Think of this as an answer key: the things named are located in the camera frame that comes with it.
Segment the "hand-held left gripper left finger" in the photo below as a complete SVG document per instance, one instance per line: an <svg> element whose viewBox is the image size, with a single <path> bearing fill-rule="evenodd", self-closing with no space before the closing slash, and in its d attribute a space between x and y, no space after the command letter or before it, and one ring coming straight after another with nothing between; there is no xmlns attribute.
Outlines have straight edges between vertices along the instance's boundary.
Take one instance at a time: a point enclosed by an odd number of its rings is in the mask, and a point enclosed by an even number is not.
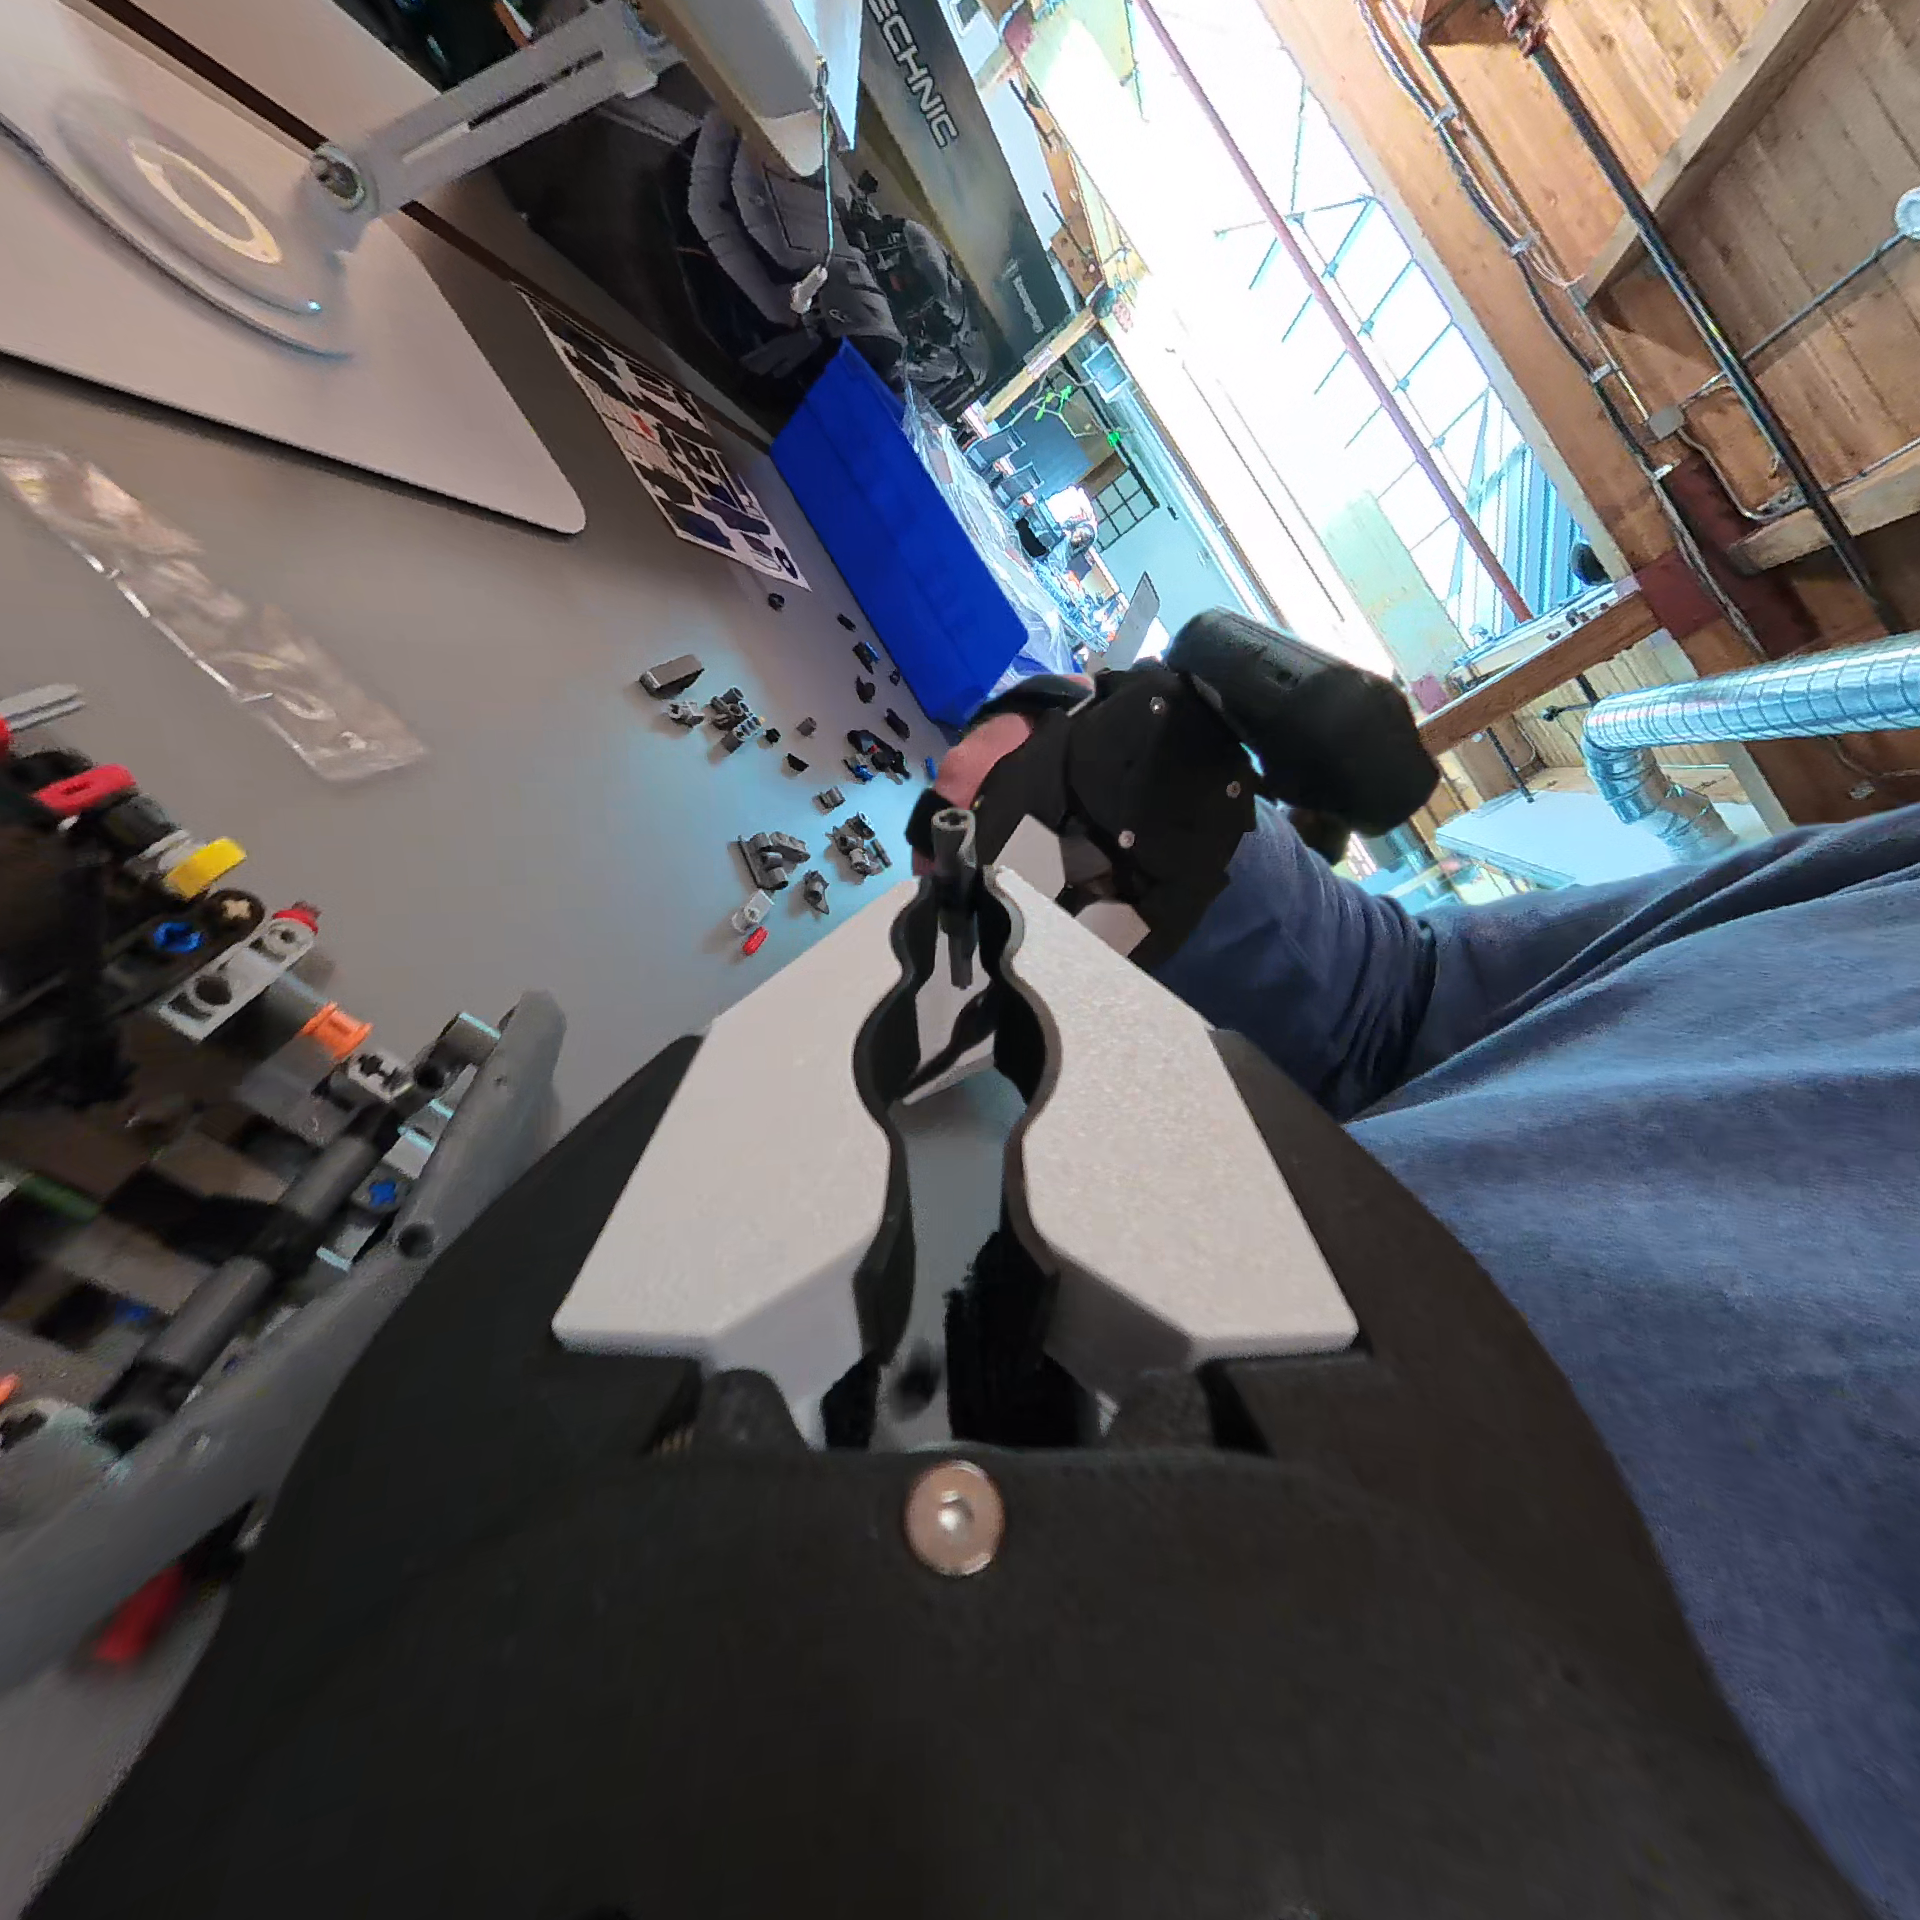
<svg viewBox="0 0 1920 1920"><path fill-rule="evenodd" d="M857 1316L895 1148L856 1044L903 980L890 887L699 1036L552 1332L571 1354L766 1375L803 1437L878 1338Z"/></svg>

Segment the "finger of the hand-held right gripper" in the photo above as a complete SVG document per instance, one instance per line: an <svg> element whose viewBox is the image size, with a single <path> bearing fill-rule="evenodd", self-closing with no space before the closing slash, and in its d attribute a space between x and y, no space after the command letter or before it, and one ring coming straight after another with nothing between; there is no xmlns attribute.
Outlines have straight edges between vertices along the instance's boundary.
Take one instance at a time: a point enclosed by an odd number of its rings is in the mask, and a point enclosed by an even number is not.
<svg viewBox="0 0 1920 1920"><path fill-rule="evenodd" d="M931 980L915 999L920 1062L899 1106L907 1109L993 1067L1001 996L995 983L968 989Z"/></svg>

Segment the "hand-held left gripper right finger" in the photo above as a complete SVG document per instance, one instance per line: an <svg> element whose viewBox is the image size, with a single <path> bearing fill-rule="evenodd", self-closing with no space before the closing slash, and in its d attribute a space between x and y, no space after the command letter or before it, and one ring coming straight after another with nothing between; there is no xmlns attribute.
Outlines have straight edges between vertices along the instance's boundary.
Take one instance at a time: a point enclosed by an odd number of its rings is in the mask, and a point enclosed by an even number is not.
<svg viewBox="0 0 1920 1920"><path fill-rule="evenodd" d="M1103 1436L1152 1375L1356 1356L1356 1307L1224 1036L1018 871L983 879L982 940L993 1062L1019 1094L1001 1219L1067 1433Z"/></svg>

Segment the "small grey lego axle assembly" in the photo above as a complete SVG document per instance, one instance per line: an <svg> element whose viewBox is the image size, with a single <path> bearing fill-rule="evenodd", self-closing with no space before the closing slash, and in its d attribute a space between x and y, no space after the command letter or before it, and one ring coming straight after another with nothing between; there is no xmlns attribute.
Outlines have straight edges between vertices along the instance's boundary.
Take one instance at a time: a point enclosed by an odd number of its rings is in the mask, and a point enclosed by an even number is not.
<svg viewBox="0 0 1920 1920"><path fill-rule="evenodd" d="M952 986L974 988L976 975L976 815L939 806L928 821L931 878L937 921L950 953Z"/></svg>

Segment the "person's right forearm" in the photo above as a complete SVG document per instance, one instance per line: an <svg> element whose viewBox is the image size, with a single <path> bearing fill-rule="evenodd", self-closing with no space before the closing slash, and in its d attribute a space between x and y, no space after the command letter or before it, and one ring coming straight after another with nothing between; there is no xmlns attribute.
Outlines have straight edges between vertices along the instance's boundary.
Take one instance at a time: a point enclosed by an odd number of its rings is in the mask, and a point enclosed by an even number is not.
<svg viewBox="0 0 1920 1920"><path fill-rule="evenodd" d="M1252 1042L1323 1114L1353 1119L1408 1076L1435 951L1426 923L1335 876L1257 803L1222 893L1150 973Z"/></svg>

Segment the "scattered loose lego pieces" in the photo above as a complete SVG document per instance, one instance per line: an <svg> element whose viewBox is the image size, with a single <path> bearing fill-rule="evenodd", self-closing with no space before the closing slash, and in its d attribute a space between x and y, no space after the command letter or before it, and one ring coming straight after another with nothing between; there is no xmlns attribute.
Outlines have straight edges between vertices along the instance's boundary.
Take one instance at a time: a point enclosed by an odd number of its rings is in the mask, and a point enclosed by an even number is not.
<svg viewBox="0 0 1920 1920"><path fill-rule="evenodd" d="M650 876L692 942L768 964L907 876L939 738L844 589L728 585L627 693Z"/></svg>

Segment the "large lego car chassis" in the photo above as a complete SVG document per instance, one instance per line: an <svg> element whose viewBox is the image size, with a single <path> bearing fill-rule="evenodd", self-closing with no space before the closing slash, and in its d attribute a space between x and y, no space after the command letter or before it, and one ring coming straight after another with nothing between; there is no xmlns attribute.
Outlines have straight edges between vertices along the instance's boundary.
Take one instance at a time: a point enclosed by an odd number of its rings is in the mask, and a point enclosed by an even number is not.
<svg viewBox="0 0 1920 1920"><path fill-rule="evenodd" d="M3 703L3 1681L139 1661L246 1550L350 1369L538 1158L542 993L395 1051L320 911L236 885L71 685Z"/></svg>

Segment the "black lego set box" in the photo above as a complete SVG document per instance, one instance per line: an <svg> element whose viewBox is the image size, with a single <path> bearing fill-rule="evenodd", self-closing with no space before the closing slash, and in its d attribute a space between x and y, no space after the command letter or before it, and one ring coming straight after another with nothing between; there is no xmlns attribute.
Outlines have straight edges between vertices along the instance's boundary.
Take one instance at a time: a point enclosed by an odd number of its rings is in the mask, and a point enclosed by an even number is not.
<svg viewBox="0 0 1920 1920"><path fill-rule="evenodd" d="M788 165L680 46L646 91L497 165L534 231L748 411L785 419L840 346L955 421L1073 297L969 74L954 5L859 5L854 124L807 101Z"/></svg>

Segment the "person's right hand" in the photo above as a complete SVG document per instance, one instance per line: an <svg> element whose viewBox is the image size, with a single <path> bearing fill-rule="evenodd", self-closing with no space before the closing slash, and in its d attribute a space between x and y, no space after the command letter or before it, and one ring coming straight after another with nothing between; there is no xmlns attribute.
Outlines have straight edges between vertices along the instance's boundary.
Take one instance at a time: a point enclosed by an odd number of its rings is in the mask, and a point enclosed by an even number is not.
<svg viewBox="0 0 1920 1920"><path fill-rule="evenodd" d="M964 811L982 862L1000 859L1036 825L1060 837L1067 825L1065 746L1073 711L1060 703L1009 703L978 716L937 761L932 811Z"/></svg>

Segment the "crumpled clear plastic bags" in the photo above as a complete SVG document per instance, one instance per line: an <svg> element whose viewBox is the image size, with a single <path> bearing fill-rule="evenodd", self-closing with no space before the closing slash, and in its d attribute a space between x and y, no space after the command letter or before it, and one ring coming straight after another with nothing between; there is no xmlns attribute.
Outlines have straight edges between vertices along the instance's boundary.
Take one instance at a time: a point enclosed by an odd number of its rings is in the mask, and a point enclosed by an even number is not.
<svg viewBox="0 0 1920 1920"><path fill-rule="evenodd" d="M998 698L1019 682L1065 679L1083 663L1074 652L1060 599L987 479L972 466L959 436L928 398L907 388L903 433L939 493L963 542L952 611L964 615L969 646L986 671L983 694Z"/></svg>

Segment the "blue plastic bin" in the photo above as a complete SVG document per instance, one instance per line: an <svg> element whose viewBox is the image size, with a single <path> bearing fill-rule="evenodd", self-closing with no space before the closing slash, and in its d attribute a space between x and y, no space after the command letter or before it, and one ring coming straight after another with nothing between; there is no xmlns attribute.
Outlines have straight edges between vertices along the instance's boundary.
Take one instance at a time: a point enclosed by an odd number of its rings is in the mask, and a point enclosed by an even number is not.
<svg viewBox="0 0 1920 1920"><path fill-rule="evenodd" d="M944 595L963 542L903 415L905 398L840 346L775 435L772 463L915 702L955 729L993 694Z"/></svg>

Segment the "sticker sheet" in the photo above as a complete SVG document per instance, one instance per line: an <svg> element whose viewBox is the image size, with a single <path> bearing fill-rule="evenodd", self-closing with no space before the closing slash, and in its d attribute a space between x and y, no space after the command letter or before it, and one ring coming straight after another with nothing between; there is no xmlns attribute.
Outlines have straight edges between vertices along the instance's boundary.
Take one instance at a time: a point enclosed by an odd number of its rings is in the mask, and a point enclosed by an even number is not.
<svg viewBox="0 0 1920 1920"><path fill-rule="evenodd" d="M692 391L539 294L519 297L668 529L777 588L807 589L786 539L734 469Z"/></svg>

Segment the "empty clear plastic bag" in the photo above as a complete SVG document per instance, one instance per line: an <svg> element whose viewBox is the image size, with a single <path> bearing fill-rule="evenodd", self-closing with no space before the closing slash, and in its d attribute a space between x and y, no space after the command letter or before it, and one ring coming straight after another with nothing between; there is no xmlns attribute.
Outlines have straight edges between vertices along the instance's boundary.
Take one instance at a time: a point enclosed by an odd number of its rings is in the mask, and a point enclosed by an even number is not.
<svg viewBox="0 0 1920 1920"><path fill-rule="evenodd" d="M394 775L425 742L278 609L226 588L207 550L83 457L3 445L3 484L25 514L98 573L159 636L310 773L337 783Z"/></svg>

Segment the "silver ventilation duct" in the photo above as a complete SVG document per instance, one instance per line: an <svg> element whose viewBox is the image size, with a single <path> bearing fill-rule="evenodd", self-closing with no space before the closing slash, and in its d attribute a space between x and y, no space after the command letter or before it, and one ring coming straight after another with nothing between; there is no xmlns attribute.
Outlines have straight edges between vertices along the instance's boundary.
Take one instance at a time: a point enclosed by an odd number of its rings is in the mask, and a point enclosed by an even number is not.
<svg viewBox="0 0 1920 1920"><path fill-rule="evenodd" d="M1667 775L1658 750L1915 726L1918 636L1902 634L1604 698L1586 713L1579 750L1615 815L1651 831L1671 863L1690 863L1738 837L1712 803Z"/></svg>

